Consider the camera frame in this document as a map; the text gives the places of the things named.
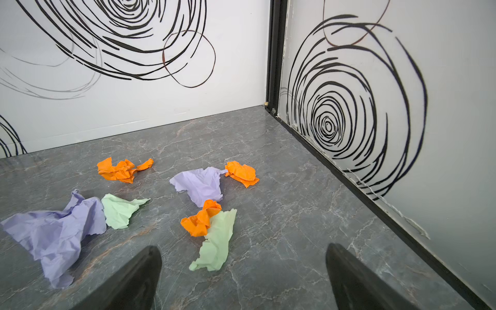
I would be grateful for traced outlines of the long green paper scrap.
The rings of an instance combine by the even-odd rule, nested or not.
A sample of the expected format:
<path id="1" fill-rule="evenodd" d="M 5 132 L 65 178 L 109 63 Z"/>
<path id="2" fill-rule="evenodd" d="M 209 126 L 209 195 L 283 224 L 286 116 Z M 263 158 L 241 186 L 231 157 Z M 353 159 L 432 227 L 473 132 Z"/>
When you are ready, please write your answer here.
<path id="1" fill-rule="evenodd" d="M 211 220 L 205 240 L 199 250 L 199 257 L 189 266 L 190 271 L 206 268 L 219 271 L 229 254 L 229 241 L 233 235 L 237 210 L 221 211 Z"/>

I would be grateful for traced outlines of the light green paper scrap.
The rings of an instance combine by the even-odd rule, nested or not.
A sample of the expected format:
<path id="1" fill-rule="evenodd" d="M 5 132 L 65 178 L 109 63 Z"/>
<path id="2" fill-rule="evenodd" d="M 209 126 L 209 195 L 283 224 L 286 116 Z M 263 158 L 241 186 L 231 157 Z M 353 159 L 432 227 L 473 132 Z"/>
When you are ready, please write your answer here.
<path id="1" fill-rule="evenodd" d="M 128 228 L 131 216 L 150 199 L 134 199 L 127 201 L 112 194 L 102 198 L 106 224 L 113 229 Z"/>

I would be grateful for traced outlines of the small orange paper scrap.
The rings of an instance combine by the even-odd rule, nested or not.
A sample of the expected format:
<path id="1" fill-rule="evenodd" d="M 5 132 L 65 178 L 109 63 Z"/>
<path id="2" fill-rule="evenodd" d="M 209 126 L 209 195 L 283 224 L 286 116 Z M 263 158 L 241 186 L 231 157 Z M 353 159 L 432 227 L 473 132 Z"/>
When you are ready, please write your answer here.
<path id="1" fill-rule="evenodd" d="M 225 165 L 227 172 L 226 177 L 231 177 L 232 179 L 242 183 L 245 188 L 257 184 L 260 179 L 256 176 L 256 171 L 254 168 L 248 165 L 241 165 L 237 161 L 230 161 Z"/>

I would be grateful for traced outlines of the orange twisted paper scrap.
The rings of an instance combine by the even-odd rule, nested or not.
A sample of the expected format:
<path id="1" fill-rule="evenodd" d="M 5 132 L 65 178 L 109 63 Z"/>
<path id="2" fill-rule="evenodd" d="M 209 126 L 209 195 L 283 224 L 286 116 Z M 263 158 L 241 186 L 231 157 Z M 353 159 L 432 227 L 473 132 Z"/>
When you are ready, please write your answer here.
<path id="1" fill-rule="evenodd" d="M 192 236 L 200 237 L 208 233 L 211 227 L 211 218 L 216 216 L 222 210 L 222 206 L 214 201 L 207 200 L 203 208 L 194 216 L 183 218 L 181 226 Z"/>

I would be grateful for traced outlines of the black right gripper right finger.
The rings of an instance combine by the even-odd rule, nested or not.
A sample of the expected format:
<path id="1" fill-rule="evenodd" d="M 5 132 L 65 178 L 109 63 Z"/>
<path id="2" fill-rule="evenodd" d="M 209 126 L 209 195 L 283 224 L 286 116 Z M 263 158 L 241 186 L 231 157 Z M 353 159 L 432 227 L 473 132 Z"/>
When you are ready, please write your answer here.
<path id="1" fill-rule="evenodd" d="M 339 309 L 417 309 L 342 245 L 330 243 L 325 257 Z"/>

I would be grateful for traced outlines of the large purple paper scrap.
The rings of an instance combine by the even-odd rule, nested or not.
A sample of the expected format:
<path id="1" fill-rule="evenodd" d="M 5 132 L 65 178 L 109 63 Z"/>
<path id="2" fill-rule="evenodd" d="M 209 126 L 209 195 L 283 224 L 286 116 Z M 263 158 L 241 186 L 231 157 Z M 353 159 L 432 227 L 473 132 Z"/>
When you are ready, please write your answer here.
<path id="1" fill-rule="evenodd" d="M 67 271 L 78 260 L 86 236 L 106 232 L 103 204 L 97 197 L 84 198 L 78 190 L 62 211 L 18 213 L 1 222 L 3 229 L 41 262 L 54 289 L 70 286 Z"/>

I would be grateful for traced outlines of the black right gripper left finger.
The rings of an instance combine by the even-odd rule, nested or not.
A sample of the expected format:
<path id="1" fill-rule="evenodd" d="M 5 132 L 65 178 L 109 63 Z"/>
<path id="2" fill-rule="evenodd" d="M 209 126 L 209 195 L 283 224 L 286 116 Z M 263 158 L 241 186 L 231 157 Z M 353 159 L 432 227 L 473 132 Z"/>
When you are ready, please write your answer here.
<path id="1" fill-rule="evenodd" d="M 151 309 L 162 268 L 159 249 L 149 245 L 74 309 Z"/>

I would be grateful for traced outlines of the orange crumpled paper scrap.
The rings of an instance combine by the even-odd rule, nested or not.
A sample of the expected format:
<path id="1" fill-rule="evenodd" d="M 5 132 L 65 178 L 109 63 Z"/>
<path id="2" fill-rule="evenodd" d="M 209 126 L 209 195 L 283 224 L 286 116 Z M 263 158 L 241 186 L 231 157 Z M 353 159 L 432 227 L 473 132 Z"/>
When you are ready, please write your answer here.
<path id="1" fill-rule="evenodd" d="M 117 165 L 112 165 L 112 158 L 109 157 L 97 164 L 98 174 L 108 181 L 119 181 L 133 184 L 135 174 L 151 168 L 153 159 L 148 159 L 141 165 L 134 165 L 129 160 L 120 161 Z"/>

